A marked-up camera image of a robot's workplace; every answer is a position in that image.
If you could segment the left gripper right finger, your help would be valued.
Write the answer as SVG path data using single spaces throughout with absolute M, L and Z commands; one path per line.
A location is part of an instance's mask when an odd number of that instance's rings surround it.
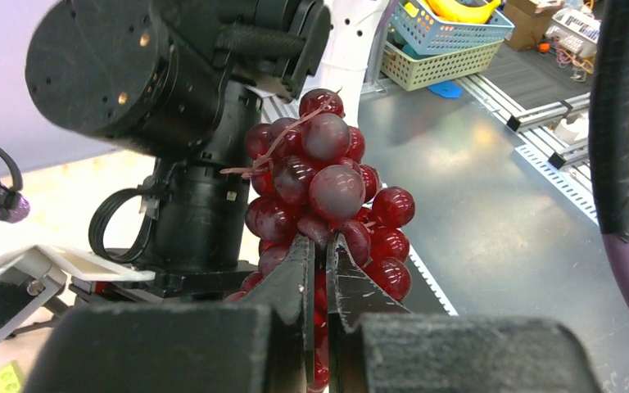
M 415 314 L 351 258 L 326 257 L 332 392 L 599 392 L 577 337 L 547 318 Z

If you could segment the red grape bunch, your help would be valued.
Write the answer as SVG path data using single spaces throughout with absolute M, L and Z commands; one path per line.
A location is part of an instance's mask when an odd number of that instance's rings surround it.
M 391 392 L 414 338 L 404 299 L 412 287 L 403 227 L 412 195 L 381 187 L 362 163 L 364 138 L 339 95 L 306 93 L 297 118 L 248 135 L 257 198 L 245 222 L 260 239 L 257 270 L 228 301 L 247 342 L 230 392 Z

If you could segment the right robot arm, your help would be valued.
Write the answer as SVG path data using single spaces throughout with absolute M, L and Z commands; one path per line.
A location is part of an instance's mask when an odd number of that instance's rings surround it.
M 38 111 L 87 138 L 153 156 L 143 185 L 108 197 L 88 226 L 95 264 L 78 301 L 168 302 L 236 291 L 258 90 L 285 101 L 318 76 L 356 113 L 391 1 L 61 1 L 39 22 L 25 79 Z

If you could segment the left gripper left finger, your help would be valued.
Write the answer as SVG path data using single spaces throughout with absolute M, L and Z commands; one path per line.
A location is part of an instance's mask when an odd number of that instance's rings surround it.
M 237 301 L 76 307 L 61 319 L 28 392 L 303 392 L 314 379 L 315 245 Z

